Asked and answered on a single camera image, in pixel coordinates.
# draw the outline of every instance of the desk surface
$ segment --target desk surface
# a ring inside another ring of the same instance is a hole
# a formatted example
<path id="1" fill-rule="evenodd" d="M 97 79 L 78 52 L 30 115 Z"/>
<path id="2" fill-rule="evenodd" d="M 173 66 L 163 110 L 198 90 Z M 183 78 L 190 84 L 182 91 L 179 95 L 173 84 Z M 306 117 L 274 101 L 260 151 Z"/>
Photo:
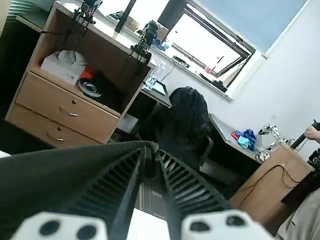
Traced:
<path id="1" fill-rule="evenodd" d="M 48 13 L 45 11 L 30 12 L 27 14 L 16 16 L 16 19 L 19 22 L 27 25 L 28 27 L 32 28 L 38 33 L 40 33 L 45 27 L 47 18 L 48 18 Z M 156 100 L 157 102 L 164 105 L 165 107 L 171 108 L 171 102 L 169 99 L 169 94 L 168 94 L 166 85 L 164 85 L 163 83 L 161 84 L 163 85 L 165 95 L 162 95 L 155 90 L 148 91 L 146 89 L 141 89 L 140 92 Z"/>
<path id="2" fill-rule="evenodd" d="M 234 149 L 238 150 L 239 152 L 247 155 L 252 160 L 262 164 L 263 162 L 256 159 L 257 152 L 251 151 L 250 149 L 243 149 L 232 136 L 231 133 L 235 131 L 235 129 L 229 125 L 227 125 L 225 122 L 217 118 L 213 113 L 209 114 L 210 120 L 212 121 L 214 127 L 219 132 L 220 136 L 222 137 L 223 141 L 233 147 Z"/>
<path id="3" fill-rule="evenodd" d="M 165 95 L 162 95 L 161 93 L 155 91 L 155 90 L 147 90 L 145 88 L 142 88 L 140 90 L 140 92 L 142 92 L 143 94 L 147 95 L 148 97 L 156 100 L 157 102 L 159 102 L 160 104 L 164 105 L 165 107 L 167 108 L 171 108 L 171 101 L 170 101 L 170 98 L 169 98 L 169 94 L 168 94 L 168 91 L 167 91 L 167 88 L 166 88 L 166 85 L 164 85 L 163 83 L 161 82 L 158 82 L 159 84 L 161 84 L 163 86 L 163 89 L 164 89 L 164 93 Z"/>

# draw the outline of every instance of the wooden drawer unit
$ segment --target wooden drawer unit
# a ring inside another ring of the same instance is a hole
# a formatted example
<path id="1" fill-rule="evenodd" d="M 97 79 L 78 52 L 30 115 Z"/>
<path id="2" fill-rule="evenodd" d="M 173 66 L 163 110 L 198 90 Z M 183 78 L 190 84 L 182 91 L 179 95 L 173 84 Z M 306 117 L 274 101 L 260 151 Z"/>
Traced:
<path id="1" fill-rule="evenodd" d="M 111 135 L 118 117 L 28 72 L 15 101 L 100 143 Z"/>
<path id="2" fill-rule="evenodd" d="M 57 148 L 99 144 L 17 104 L 12 109 L 9 122 Z"/>

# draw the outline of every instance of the plastic bottle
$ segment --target plastic bottle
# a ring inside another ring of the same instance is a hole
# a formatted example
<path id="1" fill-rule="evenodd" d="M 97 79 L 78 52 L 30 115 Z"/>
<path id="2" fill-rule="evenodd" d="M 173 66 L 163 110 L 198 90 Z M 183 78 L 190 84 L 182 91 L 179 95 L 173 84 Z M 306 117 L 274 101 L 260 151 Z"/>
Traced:
<path id="1" fill-rule="evenodd" d="M 151 73 L 150 77 L 146 80 L 144 88 L 151 91 L 158 80 L 162 80 L 165 73 L 165 63 L 161 62 L 157 65 L 156 69 Z"/>

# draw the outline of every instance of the open shelf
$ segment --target open shelf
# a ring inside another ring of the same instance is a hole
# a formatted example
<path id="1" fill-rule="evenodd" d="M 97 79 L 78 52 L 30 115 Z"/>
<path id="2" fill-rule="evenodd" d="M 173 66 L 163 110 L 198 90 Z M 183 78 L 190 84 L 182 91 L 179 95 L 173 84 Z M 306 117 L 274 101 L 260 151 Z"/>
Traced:
<path id="1" fill-rule="evenodd" d="M 114 43 L 115 39 L 104 36 L 93 26 L 87 30 L 80 41 L 80 33 L 84 30 L 84 26 L 72 21 L 72 18 L 59 10 L 51 12 L 50 22 L 45 29 L 49 33 L 40 35 L 29 70 L 120 117 L 128 110 L 134 96 L 141 90 L 143 81 L 151 72 L 151 68 L 140 63 L 136 58 L 130 57 L 128 51 L 123 50 L 123 47 L 119 48 L 118 44 Z M 66 33 L 69 26 L 72 25 L 74 25 L 73 32 L 67 39 L 61 34 L 51 34 Z M 71 85 L 40 68 L 48 55 L 56 51 L 74 51 L 75 49 L 88 62 L 90 68 L 101 71 L 108 81 L 105 83 L 106 87 L 101 97 L 91 98 L 84 95 L 77 85 Z"/>
<path id="2" fill-rule="evenodd" d="M 112 113 L 113 115 L 120 117 L 121 113 L 120 111 L 116 111 L 117 109 L 121 108 L 121 106 L 116 101 L 107 101 L 108 104 L 102 104 L 86 95 L 79 89 L 77 85 L 72 85 L 59 77 L 56 77 L 55 75 L 43 70 L 40 68 L 39 65 L 32 66 L 30 69 L 31 72 L 34 74 L 39 75 L 40 77 L 48 80 L 49 82 L 56 84 L 57 86 L 69 91 L 70 93 L 73 93 L 74 95 L 77 95 L 78 97 L 96 105 L 99 108 L 102 108 L 103 110 L 108 111 L 109 113 Z"/>

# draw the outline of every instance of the beige sleeve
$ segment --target beige sleeve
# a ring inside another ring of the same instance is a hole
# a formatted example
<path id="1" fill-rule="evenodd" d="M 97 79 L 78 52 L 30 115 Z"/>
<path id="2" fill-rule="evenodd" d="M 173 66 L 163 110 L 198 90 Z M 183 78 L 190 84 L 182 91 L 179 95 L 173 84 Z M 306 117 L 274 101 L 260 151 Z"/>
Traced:
<path id="1" fill-rule="evenodd" d="M 320 189 L 311 193 L 280 226 L 276 240 L 320 240 Z"/>

